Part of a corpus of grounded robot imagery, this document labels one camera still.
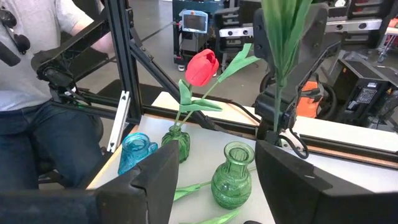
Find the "black chair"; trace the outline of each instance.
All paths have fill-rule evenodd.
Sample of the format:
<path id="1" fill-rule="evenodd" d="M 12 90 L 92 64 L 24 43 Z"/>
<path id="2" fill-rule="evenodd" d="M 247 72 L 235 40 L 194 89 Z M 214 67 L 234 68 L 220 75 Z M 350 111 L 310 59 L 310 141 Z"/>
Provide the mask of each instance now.
<path id="1" fill-rule="evenodd" d="M 97 116 L 89 116 L 93 122 L 98 142 L 104 134 L 104 124 L 101 118 Z M 36 161 L 37 174 L 39 175 L 39 184 L 58 183 L 63 187 L 68 187 L 68 181 L 57 172 L 55 163 L 51 159 L 43 159 L 37 156 Z"/>

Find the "person's arm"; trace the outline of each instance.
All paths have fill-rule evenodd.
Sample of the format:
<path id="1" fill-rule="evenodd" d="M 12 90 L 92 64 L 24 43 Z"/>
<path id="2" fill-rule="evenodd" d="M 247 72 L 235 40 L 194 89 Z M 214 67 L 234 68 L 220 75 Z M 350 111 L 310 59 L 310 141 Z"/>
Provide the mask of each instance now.
<path id="1" fill-rule="evenodd" d="M 71 35 L 76 35 L 93 22 L 92 18 L 80 10 L 72 0 L 56 0 L 55 3 L 60 28 Z M 92 47 L 102 53 L 114 52 L 112 35 L 106 34 Z"/>

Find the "glass pitcher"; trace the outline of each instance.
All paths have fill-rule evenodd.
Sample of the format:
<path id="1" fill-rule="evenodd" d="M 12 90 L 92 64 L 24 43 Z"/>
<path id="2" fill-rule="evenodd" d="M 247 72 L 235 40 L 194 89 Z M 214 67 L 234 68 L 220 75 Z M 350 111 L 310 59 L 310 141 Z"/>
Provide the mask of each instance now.
<path id="1" fill-rule="evenodd" d="M 129 134 L 122 142 L 122 154 L 118 174 L 122 175 L 157 150 L 157 143 L 151 142 L 144 133 Z"/>

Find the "green leaf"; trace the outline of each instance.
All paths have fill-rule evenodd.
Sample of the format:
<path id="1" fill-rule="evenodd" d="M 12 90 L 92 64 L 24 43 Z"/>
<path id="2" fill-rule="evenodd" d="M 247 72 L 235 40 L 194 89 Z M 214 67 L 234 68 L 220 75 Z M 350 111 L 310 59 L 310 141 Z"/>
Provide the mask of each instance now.
<path id="1" fill-rule="evenodd" d="M 294 68 L 305 19 L 312 0 L 261 0 L 264 23 L 275 67 L 275 110 L 280 111 L 281 92 Z M 278 131 L 279 113 L 274 116 Z"/>
<path id="2" fill-rule="evenodd" d="M 244 44 L 243 49 L 235 56 L 231 63 L 236 63 L 248 56 L 252 44 Z"/>
<path id="3" fill-rule="evenodd" d="M 180 105 L 180 112 L 187 111 L 222 111 L 223 109 L 205 99 L 193 100 L 190 105 Z"/>
<path id="4" fill-rule="evenodd" d="M 178 86 L 180 87 L 180 104 L 190 105 L 192 100 L 192 93 L 189 90 L 188 84 L 184 80 L 178 81 Z"/>
<path id="5" fill-rule="evenodd" d="M 260 59 L 257 58 L 256 56 L 250 56 L 248 58 L 239 60 L 238 62 L 230 63 L 230 65 L 228 65 L 228 67 L 225 69 L 225 71 L 217 78 L 217 81 L 219 83 L 224 81 L 226 78 L 230 77 L 235 72 L 250 65 L 251 63 L 257 62 L 258 60 L 260 60 Z"/>
<path id="6" fill-rule="evenodd" d="M 198 222 L 196 224 L 224 224 L 224 223 L 228 223 L 236 215 L 238 215 L 238 213 L 239 213 L 239 210 L 235 210 L 235 211 L 230 212 L 230 213 L 228 213 L 226 215 L 223 215 L 221 217 L 217 217 L 217 218 L 214 218 L 214 219 L 208 220 L 208 221 Z"/>
<path id="7" fill-rule="evenodd" d="M 174 193 L 174 202 L 184 196 L 190 195 L 201 188 L 201 184 L 194 184 L 188 187 L 179 187 Z"/>

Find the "white table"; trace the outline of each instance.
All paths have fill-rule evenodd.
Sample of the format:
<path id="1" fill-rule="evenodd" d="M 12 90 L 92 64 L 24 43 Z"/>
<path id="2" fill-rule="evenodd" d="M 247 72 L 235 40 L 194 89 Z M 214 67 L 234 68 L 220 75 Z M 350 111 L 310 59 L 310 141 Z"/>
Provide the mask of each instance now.
<path id="1" fill-rule="evenodd" d="M 147 134 L 151 141 L 161 143 L 162 136 L 173 125 L 172 121 L 144 116 L 137 129 Z M 252 140 L 239 138 L 225 133 L 202 129 L 194 124 L 183 126 L 191 136 L 191 150 L 188 159 L 180 165 L 178 187 L 208 182 L 215 169 L 225 161 L 223 148 L 231 141 L 242 141 L 254 148 Z M 89 188 L 97 188 L 118 176 L 120 161 L 119 148 L 103 170 L 97 175 Z M 310 155 L 307 159 L 317 167 L 360 185 L 373 192 L 390 192 L 398 190 L 398 171 L 367 166 L 338 159 Z M 169 223 L 200 222 L 230 212 L 219 207 L 213 200 L 210 186 L 181 198 L 173 205 Z M 271 211 L 262 192 L 256 172 L 252 172 L 252 194 L 240 208 L 240 213 L 230 223 L 244 223 L 255 220 L 264 224 L 274 223 Z"/>
<path id="2" fill-rule="evenodd" d="M 229 105 L 219 101 L 211 101 L 222 107 L 221 112 L 204 111 L 203 113 L 211 118 L 225 119 L 243 124 L 258 125 L 258 123 L 249 117 L 237 106 Z M 167 92 L 162 92 L 152 104 L 161 108 L 178 110 L 178 103 Z M 245 108 L 254 114 L 254 108 L 245 106 Z M 294 131 L 321 139 L 340 141 L 357 146 L 367 146 L 390 152 L 398 151 L 398 134 L 387 131 L 362 128 L 348 124 L 340 124 L 331 121 L 306 118 L 298 116 Z"/>

